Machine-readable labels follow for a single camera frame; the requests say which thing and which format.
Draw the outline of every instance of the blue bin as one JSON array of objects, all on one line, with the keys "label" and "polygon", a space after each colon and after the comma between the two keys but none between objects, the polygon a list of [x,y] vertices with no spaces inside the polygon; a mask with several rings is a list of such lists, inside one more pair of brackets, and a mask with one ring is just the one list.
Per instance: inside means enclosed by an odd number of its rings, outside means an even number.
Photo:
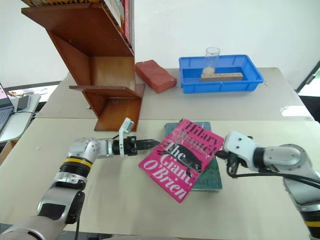
[{"label": "blue bin", "polygon": [[205,57],[180,57],[181,87],[185,94],[253,91],[264,78],[247,55],[219,56],[216,74],[242,73],[241,81],[207,81],[201,82]]}]

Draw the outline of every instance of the green book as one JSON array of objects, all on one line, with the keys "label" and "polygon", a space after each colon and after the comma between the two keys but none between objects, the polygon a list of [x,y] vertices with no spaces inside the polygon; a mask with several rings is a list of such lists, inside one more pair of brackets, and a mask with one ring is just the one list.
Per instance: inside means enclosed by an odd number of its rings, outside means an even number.
[{"label": "green book", "polygon": [[[194,123],[206,130],[211,131],[211,125],[208,121],[196,121]],[[165,136],[167,137],[177,126],[178,123],[166,123],[164,125]],[[192,188],[192,191],[212,192],[219,191],[221,189],[222,181],[219,172],[217,158],[215,157],[214,159],[212,159],[207,169],[198,178],[198,180]]]}]

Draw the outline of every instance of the robotic arm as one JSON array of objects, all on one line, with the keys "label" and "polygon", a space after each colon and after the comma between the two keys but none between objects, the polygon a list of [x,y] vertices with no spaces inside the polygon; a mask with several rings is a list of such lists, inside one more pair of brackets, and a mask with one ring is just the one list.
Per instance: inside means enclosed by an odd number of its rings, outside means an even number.
[{"label": "robotic arm", "polygon": [[55,240],[67,224],[79,221],[85,200],[87,176],[98,158],[114,155],[133,156],[138,150],[151,149],[159,142],[153,139],[123,138],[133,122],[126,118],[119,129],[119,140],[114,138],[81,138],[69,149],[65,162],[55,175],[49,190],[38,204],[36,216],[27,217],[6,230],[1,240]]},{"label": "robotic arm", "polygon": [[[310,239],[320,239],[320,189],[319,185],[311,186],[320,183],[320,175],[312,169],[302,147],[295,144],[261,147],[252,138],[232,131],[217,157],[227,160],[227,173],[232,178],[282,176],[286,191],[310,231]],[[258,173],[237,174],[239,165]]]}]

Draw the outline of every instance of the phone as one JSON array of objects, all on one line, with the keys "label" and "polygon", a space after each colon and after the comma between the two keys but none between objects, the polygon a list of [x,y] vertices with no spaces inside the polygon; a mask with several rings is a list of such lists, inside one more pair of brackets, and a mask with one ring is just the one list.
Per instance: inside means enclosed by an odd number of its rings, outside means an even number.
[{"label": "phone", "polygon": [[18,100],[18,104],[16,106],[16,111],[19,112],[26,109],[28,107],[28,103],[29,103],[29,96],[20,97]]}]

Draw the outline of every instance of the black cable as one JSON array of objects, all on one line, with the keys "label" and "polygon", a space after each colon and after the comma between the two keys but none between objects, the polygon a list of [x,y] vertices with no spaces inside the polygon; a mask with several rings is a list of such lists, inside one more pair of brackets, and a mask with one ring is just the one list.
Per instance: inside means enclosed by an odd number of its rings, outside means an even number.
[{"label": "black cable", "polygon": [[78,240],[79,227],[80,227],[80,217],[79,217],[78,221],[76,222],[76,229],[75,229],[74,240]]},{"label": "black cable", "polygon": [[33,111],[14,111],[13,113],[11,113],[11,115],[13,115],[13,114],[20,114],[20,113],[29,113],[29,114],[34,114],[34,115],[36,115],[36,113],[33,112]]},{"label": "black cable", "polygon": [[320,180],[313,179],[307,176],[301,176],[296,174],[289,173],[280,173],[280,172],[263,172],[263,173],[245,173],[245,174],[231,174],[229,168],[227,167],[226,173],[232,178],[243,178],[243,177],[259,177],[259,176],[275,176],[275,177],[283,177],[287,179],[291,179],[314,188],[320,189]]}]

